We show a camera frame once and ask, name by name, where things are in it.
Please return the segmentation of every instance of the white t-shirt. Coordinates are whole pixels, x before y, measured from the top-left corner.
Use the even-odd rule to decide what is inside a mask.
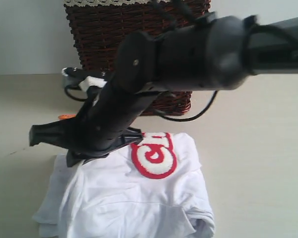
[[[211,238],[215,225],[200,167],[185,133],[146,133],[139,145],[80,163],[57,205],[58,235]],[[43,223],[40,211],[34,219]]]

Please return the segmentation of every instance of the red and white patch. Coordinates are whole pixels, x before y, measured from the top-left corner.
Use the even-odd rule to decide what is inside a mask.
[[[131,144],[131,157],[137,170],[150,179],[163,179],[177,167],[169,133],[145,133],[140,144]]]

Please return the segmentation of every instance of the wicker basket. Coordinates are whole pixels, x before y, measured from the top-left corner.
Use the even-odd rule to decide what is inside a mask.
[[[210,0],[186,0],[195,16],[201,16],[210,8]],[[166,11],[173,14],[178,25],[187,22],[170,2],[160,2]],[[67,19],[80,63],[86,70],[113,70],[113,61],[119,44],[126,35],[135,31],[147,31],[156,36],[163,32],[169,22],[156,10],[146,4],[123,4],[122,6],[67,6]],[[175,92],[175,97],[162,94],[144,115],[152,115],[152,108],[168,112],[169,115],[183,115],[191,107],[191,92]]]

